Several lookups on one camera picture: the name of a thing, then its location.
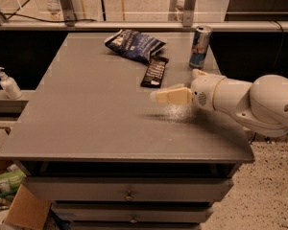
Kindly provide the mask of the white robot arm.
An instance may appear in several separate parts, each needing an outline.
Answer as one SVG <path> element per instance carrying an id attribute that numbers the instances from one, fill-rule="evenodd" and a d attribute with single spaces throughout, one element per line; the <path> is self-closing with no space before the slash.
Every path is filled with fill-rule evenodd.
<path id="1" fill-rule="evenodd" d="M 194 104 L 207 111 L 219 111 L 264 136 L 288 133 L 288 79 L 279 75 L 249 82 L 195 69 L 190 86 L 161 88 L 150 98 L 157 104 Z"/>

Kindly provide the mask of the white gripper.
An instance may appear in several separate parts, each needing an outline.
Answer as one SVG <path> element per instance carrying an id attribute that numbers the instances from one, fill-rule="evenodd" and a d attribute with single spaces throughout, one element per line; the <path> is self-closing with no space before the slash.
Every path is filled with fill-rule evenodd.
<path id="1" fill-rule="evenodd" d="M 193 80 L 191 89 L 183 84 L 176 84 L 168 88 L 161 88 L 153 91 L 150 98 L 157 104 L 188 105 L 192 103 L 201 109 L 214 110 L 214 93 L 217 85 L 226 77 L 215 74 L 208 74 L 200 69 L 192 70 Z"/>

